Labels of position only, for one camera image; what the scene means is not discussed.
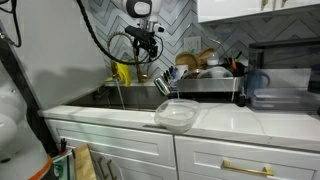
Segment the cabinet handle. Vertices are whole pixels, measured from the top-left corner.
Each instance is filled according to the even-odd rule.
[[[256,171],[256,170],[251,170],[251,169],[243,169],[243,168],[237,168],[231,166],[229,161],[223,161],[222,165],[226,169],[231,169],[235,171],[242,171],[246,173],[253,173],[253,174],[258,174],[258,175],[265,175],[265,176],[274,176],[274,173],[270,167],[264,167],[262,171]]]
[[[111,175],[111,179],[112,180],[117,180],[117,176],[113,176],[113,173],[112,173],[112,169],[111,169],[111,163],[112,163],[112,160],[110,159],[108,162],[107,162],[107,165],[108,165],[108,169],[109,169],[109,172],[110,172],[110,175]]]
[[[101,166],[101,162],[102,162],[102,157],[100,157],[98,159],[98,165],[99,165],[100,171],[102,173],[103,179],[107,179],[109,174],[106,174],[106,175],[104,174],[104,170],[103,170],[103,168]]]
[[[262,5],[266,6],[269,3],[269,0],[262,0]]]

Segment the white countertop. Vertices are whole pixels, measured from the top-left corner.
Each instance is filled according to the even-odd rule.
[[[50,119],[170,133],[143,127],[154,113],[57,106],[40,115]],[[187,136],[205,137],[320,152],[320,121],[303,114],[253,112],[234,104],[201,104],[201,113]]]

